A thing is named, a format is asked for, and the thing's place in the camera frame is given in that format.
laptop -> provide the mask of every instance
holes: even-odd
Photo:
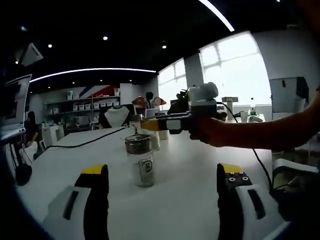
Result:
[[[24,114],[31,77],[31,74],[18,77],[7,82],[2,89],[5,102],[1,104],[0,141],[25,132]]]

shelf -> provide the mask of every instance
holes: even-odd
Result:
[[[63,103],[72,103],[72,102],[85,102],[91,99],[117,99],[120,98],[120,96],[96,96],[96,97],[89,97],[89,98],[83,98],[83,99],[72,99],[72,100],[65,100],[65,101],[56,101],[56,102],[45,102],[45,105],[54,105],[54,104],[63,104]]]
[[[76,113],[84,113],[84,112],[91,112],[91,111],[100,111],[100,109],[89,109],[89,110],[79,110],[79,111],[65,111],[65,112],[59,112],[55,114],[48,114],[48,116],[58,116],[58,115],[63,115],[63,114],[76,114]]]
[[[120,98],[120,96],[95,96],[92,99],[117,99]]]

small jar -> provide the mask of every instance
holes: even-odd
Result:
[[[139,187],[151,187],[155,184],[154,161],[151,137],[136,134],[125,138],[128,161],[132,165],[134,184]]]

black ceiling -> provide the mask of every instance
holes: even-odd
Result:
[[[283,0],[211,0],[211,3],[233,25],[233,33],[284,29],[286,24],[295,22],[292,8]],[[87,68],[159,71],[195,53],[200,47],[233,34],[198,0],[65,4],[69,6],[14,8],[14,17],[6,19],[4,31],[4,65],[10,78],[32,73],[35,79]],[[16,65],[14,50],[30,42],[44,59],[27,67]],[[154,74],[114,70],[78,72],[35,81],[30,84],[30,89],[39,93],[73,86],[126,83],[129,80],[140,84]]]

forearm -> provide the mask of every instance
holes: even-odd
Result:
[[[318,115],[318,111],[310,108],[275,121],[225,123],[224,145],[274,150],[298,147],[319,130]]]
[[[38,137],[38,133],[35,132],[30,142],[33,143],[37,139],[37,137]]]

